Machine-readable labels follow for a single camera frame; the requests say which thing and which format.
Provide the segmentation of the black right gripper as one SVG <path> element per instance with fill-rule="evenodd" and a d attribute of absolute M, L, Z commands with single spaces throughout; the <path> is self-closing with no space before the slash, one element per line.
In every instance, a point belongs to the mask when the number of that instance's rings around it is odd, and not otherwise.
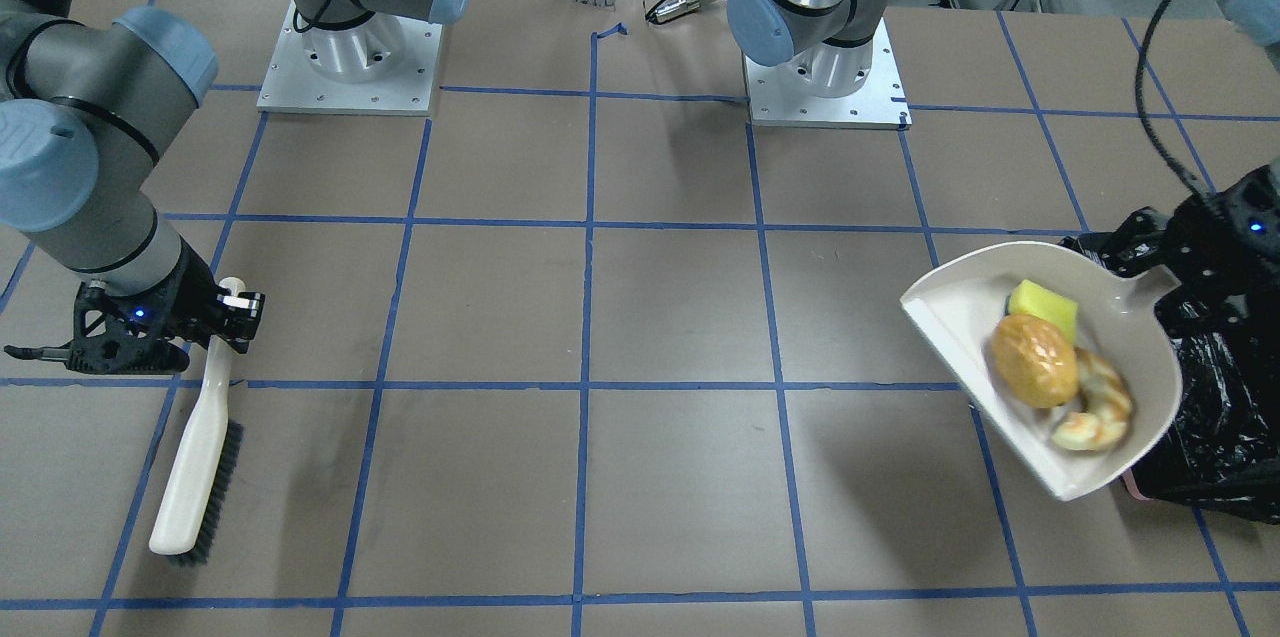
<path fill-rule="evenodd" d="M 182 374 L 189 356 L 178 342 L 209 347 L 220 338 L 244 354 L 265 303 L 262 292 L 220 287 L 205 258 L 183 248 L 173 271 L 146 292 L 109 295 L 105 287 L 83 281 L 67 344 L 4 350 L 15 359 L 61 363 L 79 374 Z"/>

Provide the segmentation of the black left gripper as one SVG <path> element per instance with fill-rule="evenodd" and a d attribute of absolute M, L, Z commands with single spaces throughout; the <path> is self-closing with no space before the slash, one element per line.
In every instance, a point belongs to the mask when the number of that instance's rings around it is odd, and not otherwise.
<path fill-rule="evenodd" d="M 1119 278 L 1166 263 L 1190 301 L 1224 318 L 1276 318 L 1277 162 L 1253 169 L 1228 191 L 1192 196 L 1172 217 L 1134 210 L 1115 232 L 1064 237 L 1062 246 Z"/>

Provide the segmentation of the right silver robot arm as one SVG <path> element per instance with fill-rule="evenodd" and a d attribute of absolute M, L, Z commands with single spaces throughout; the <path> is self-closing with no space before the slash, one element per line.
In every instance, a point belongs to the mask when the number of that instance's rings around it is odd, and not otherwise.
<path fill-rule="evenodd" d="M 215 281 L 142 191 L 218 75 L 211 45 L 155 6 L 92 28 L 70 4 L 3 0 L 3 223 L 79 278 L 69 340 L 5 353 L 79 374 L 182 374 L 187 342 L 247 353 L 264 295 Z"/>

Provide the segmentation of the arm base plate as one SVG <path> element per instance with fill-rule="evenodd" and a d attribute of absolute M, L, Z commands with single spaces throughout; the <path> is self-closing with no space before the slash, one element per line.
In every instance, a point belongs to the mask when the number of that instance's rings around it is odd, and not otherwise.
<path fill-rule="evenodd" d="M 300 26 L 288 8 L 256 101 L 261 113 L 430 116 L 444 26 L 392 14 L 346 31 Z"/>
<path fill-rule="evenodd" d="M 742 58 L 755 127 L 908 130 L 913 116 L 882 19 L 869 43 L 819 43 L 780 67 Z"/>

